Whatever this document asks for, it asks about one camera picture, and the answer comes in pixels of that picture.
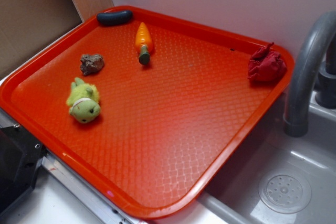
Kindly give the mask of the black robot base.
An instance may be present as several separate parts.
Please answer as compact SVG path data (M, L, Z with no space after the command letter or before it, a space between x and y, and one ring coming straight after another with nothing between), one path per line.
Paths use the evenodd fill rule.
M35 189L45 152L21 125L1 128L1 218Z

